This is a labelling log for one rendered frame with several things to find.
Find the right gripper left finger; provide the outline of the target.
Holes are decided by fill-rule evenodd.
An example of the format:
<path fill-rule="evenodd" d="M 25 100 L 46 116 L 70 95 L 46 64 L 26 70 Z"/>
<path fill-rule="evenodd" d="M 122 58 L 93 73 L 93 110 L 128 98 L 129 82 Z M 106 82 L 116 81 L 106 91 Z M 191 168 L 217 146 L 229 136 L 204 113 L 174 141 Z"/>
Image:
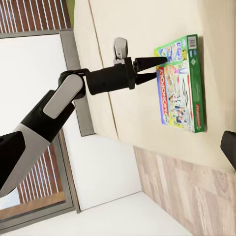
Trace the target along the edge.
<path fill-rule="evenodd" d="M 0 190 L 25 149 L 21 131 L 0 136 Z"/>

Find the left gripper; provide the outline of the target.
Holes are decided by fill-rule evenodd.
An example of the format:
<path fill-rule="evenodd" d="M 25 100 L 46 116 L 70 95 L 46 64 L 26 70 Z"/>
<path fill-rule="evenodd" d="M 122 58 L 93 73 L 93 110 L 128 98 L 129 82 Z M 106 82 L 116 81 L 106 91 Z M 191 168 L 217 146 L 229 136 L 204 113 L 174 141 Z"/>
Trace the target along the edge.
<path fill-rule="evenodd" d="M 101 69 L 101 76 L 106 92 L 119 89 L 135 88 L 135 84 L 139 85 L 151 79 L 157 78 L 156 72 L 138 74 L 145 69 L 168 62 L 166 57 L 150 57 L 136 58 L 132 62 L 131 58 L 125 58 L 124 64 L 115 65 Z"/>

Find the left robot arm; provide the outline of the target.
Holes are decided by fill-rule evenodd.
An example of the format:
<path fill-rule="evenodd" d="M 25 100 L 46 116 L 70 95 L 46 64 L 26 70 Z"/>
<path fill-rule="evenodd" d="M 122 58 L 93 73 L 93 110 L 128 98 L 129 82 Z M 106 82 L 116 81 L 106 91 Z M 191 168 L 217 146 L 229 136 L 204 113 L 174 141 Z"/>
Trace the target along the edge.
<path fill-rule="evenodd" d="M 88 89 L 91 95 L 135 88 L 151 79 L 157 78 L 156 72 L 138 74 L 145 69 L 168 62 L 166 57 L 128 58 L 127 40 L 121 37 L 114 39 L 114 59 L 111 67 L 90 72 L 88 69 L 64 71 L 59 77 L 57 90 L 49 90 L 30 113 L 12 131 L 21 131 L 26 149 L 0 190 L 0 198 L 9 194 L 21 184 L 31 172 L 45 150 L 62 129 L 75 110 L 73 100 L 83 98 Z"/>

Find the board game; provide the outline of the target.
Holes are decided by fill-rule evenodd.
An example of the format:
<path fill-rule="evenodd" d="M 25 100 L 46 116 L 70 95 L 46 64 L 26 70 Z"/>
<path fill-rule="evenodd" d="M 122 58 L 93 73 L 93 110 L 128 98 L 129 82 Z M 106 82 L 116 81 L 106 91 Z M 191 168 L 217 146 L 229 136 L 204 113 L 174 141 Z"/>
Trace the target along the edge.
<path fill-rule="evenodd" d="M 162 124 L 194 134 L 205 131 L 198 35 L 154 49 L 168 62 L 156 66 Z"/>

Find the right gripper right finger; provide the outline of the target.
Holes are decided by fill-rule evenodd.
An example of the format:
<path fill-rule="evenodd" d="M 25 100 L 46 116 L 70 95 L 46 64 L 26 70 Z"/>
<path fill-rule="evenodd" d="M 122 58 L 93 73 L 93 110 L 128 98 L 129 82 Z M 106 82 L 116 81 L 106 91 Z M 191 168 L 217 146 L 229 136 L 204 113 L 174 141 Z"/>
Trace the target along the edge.
<path fill-rule="evenodd" d="M 236 170 L 236 133 L 226 130 L 223 134 L 220 147 Z"/>

